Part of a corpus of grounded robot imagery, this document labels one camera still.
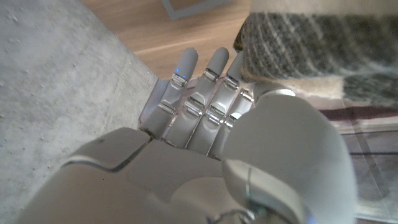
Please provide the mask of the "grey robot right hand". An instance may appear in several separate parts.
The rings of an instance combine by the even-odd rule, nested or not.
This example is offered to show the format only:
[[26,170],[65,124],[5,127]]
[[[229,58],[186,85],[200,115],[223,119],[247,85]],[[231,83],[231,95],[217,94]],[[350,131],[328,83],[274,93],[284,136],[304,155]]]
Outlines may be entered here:
[[76,150],[18,223],[354,223],[357,187],[328,119],[278,83],[244,83],[219,48],[188,98],[184,51],[139,129]]

